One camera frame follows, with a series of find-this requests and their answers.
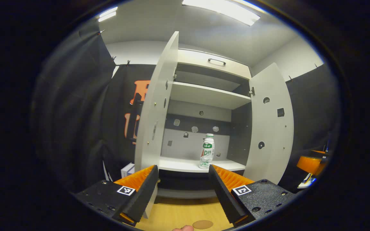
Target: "drawer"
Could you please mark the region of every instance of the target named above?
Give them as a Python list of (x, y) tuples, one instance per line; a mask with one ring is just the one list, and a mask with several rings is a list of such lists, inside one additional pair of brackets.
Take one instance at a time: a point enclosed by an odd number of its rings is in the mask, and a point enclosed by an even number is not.
[(178, 63), (205, 67), (239, 76), (244, 79), (251, 79), (249, 67), (223, 57), (215, 56), (198, 51), (178, 50)]

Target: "plastic bottle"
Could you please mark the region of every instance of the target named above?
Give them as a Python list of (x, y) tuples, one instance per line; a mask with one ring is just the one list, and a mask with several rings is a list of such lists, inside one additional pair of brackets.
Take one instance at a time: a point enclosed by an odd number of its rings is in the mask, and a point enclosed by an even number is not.
[(207, 133), (207, 136), (202, 144), (201, 160), (199, 161), (199, 167), (202, 169), (208, 169), (214, 156), (215, 143), (213, 141), (213, 134)]

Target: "white box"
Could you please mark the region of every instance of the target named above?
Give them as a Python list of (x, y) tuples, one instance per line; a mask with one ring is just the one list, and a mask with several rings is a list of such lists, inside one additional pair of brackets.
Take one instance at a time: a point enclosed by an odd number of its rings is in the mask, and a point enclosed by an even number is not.
[(135, 164), (129, 163), (127, 166), (121, 169), (121, 177), (127, 177), (128, 175), (135, 172)]

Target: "open cabinet door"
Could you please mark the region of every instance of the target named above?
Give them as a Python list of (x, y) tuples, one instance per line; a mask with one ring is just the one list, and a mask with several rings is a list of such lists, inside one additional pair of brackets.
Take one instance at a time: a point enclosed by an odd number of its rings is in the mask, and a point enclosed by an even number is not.
[[(145, 95), (135, 147), (135, 172), (153, 164), (159, 165), (166, 112), (178, 63), (178, 38), (176, 31), (163, 49)], [(157, 186), (145, 209), (145, 218), (149, 217), (156, 195)]]
[(276, 63), (249, 80), (252, 90), (252, 136), (244, 177), (278, 184), (294, 140), (291, 98)]

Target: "drawer handle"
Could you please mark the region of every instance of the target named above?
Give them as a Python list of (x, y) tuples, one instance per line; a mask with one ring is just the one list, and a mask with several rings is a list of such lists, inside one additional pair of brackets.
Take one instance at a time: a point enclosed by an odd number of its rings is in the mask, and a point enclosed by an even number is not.
[(217, 59), (213, 59), (213, 58), (209, 58), (209, 59), (208, 59), (208, 62), (209, 62), (209, 61), (211, 61), (211, 60), (216, 60), (216, 61), (220, 61), (220, 62), (224, 63), (224, 66), (226, 65), (226, 63), (225, 63), (224, 61), (221, 61), (221, 60), (217, 60)]

